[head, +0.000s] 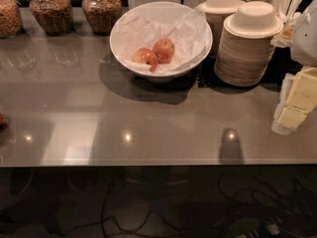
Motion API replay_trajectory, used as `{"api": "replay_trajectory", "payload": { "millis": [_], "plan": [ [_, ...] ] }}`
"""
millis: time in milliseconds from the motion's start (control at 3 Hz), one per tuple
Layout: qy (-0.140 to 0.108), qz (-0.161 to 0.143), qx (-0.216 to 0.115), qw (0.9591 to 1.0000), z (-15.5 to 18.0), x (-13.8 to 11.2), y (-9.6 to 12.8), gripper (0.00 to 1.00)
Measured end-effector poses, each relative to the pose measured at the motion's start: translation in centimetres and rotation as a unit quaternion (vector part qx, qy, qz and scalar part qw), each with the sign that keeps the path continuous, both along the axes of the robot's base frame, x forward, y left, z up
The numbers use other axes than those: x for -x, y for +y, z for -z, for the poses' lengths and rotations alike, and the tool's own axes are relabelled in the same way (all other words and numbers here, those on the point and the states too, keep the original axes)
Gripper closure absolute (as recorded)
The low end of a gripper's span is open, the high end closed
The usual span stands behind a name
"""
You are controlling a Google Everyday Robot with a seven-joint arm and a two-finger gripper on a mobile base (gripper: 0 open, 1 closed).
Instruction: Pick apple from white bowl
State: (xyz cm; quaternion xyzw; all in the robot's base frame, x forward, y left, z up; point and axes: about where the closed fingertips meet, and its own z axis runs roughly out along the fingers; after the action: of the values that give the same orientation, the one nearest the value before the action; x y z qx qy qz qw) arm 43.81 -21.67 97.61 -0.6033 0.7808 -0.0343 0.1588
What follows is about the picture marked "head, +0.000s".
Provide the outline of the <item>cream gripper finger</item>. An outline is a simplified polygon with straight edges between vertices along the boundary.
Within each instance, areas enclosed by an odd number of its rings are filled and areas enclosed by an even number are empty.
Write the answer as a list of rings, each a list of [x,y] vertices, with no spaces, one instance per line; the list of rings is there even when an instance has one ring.
[[[316,106],[317,68],[304,66],[293,78],[278,123],[285,128],[296,130]]]
[[[283,127],[281,124],[278,123],[278,118],[281,115],[282,109],[286,102],[286,98],[289,94],[289,91],[292,86],[294,75],[287,73],[285,78],[282,81],[280,93],[279,93],[279,103],[276,106],[276,109],[273,114],[273,121],[271,123],[271,130],[279,135],[289,135],[291,130],[288,128]]]

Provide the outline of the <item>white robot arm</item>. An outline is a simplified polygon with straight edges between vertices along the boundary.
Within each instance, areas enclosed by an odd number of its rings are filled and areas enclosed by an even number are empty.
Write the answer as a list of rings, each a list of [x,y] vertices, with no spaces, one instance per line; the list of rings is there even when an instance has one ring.
[[[296,19],[290,54],[302,69],[296,75],[288,73],[282,82],[271,125],[281,135],[296,131],[317,106],[317,0]]]

